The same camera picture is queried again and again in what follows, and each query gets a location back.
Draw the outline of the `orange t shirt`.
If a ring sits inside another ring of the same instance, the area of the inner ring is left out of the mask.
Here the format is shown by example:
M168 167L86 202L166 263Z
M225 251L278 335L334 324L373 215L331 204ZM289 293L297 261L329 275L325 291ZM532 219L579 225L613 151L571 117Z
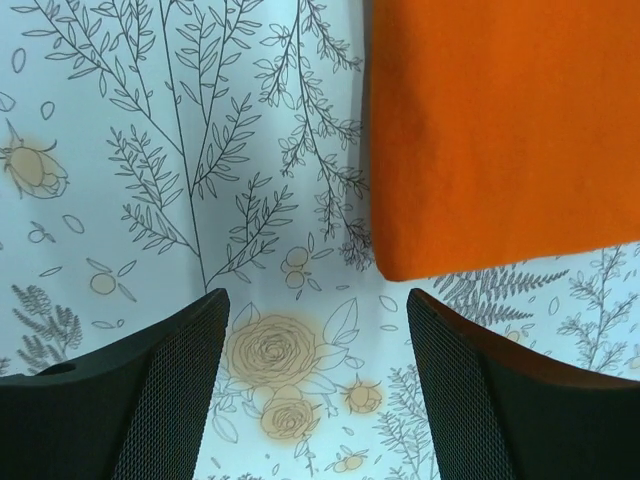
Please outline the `orange t shirt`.
M375 261L390 281L639 237L635 1L376 1Z

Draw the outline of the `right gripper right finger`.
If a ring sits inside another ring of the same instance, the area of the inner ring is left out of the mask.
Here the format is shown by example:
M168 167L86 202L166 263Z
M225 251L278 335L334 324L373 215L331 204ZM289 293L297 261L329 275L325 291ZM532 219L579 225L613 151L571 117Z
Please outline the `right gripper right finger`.
M418 288L406 307L441 478L638 478L637 381L539 354Z

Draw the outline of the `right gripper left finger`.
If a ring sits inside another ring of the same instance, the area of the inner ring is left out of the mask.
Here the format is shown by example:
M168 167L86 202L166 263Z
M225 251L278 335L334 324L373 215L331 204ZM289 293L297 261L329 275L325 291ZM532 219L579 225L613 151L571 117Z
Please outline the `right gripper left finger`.
M2 478L192 478L229 311L216 289L91 353L3 377Z

